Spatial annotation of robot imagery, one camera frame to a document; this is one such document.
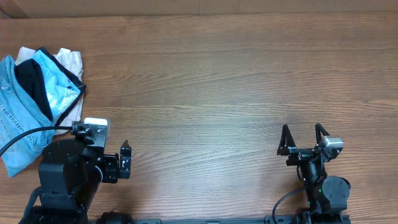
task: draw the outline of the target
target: garment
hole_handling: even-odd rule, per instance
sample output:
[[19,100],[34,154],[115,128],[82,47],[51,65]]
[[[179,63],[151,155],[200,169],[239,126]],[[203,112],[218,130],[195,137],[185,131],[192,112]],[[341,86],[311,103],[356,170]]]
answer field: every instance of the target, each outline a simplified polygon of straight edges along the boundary
[[44,77],[40,65],[33,59],[15,66],[18,84],[35,101],[41,112],[52,121],[52,112],[45,92]]
[[[9,55],[0,62],[0,147],[25,131],[53,126],[35,101],[18,84],[14,59]],[[32,133],[13,144],[3,155],[9,177],[32,163],[50,144],[55,131]]]
[[[44,48],[40,49],[42,49],[42,51],[44,51],[46,55],[50,55]],[[16,65],[19,65],[25,60],[32,58],[33,54],[35,54],[35,50],[21,47],[16,60]],[[79,100],[76,102],[76,104],[73,107],[67,109],[66,112],[64,112],[65,115],[61,116],[57,121],[57,124],[60,126],[71,126],[73,121],[80,120],[81,110],[83,107],[83,92],[86,88],[86,85],[81,82],[81,77],[83,75],[83,63],[81,60],[81,54],[80,52],[71,52],[68,49],[62,48],[60,49],[59,53],[57,55],[53,55],[51,59],[53,61],[56,60],[60,66],[63,66],[64,69],[68,71],[66,72],[66,75],[68,75],[69,77],[75,75],[77,77],[77,80],[75,78],[72,78],[72,82],[80,89],[81,96],[79,97]],[[55,134],[63,134],[65,132],[67,131],[56,130]]]
[[56,124],[59,117],[76,99],[78,100],[80,90],[42,50],[36,51],[32,59],[42,69],[45,91],[53,116],[52,122]]

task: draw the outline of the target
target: wood grain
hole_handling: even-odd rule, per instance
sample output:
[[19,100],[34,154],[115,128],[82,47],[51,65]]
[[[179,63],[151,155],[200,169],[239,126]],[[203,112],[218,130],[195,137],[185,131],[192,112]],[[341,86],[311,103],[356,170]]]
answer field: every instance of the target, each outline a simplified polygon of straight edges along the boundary
[[[345,142],[326,169],[352,184],[346,213],[393,223],[397,23],[393,12],[5,20],[0,53],[79,50],[83,117],[111,120],[107,153],[130,140],[131,178],[101,184],[90,218],[263,217],[300,187],[276,156],[282,125],[310,147],[320,122]],[[12,179],[0,170],[0,223],[21,219],[38,164]],[[296,195],[277,213],[302,206]]]

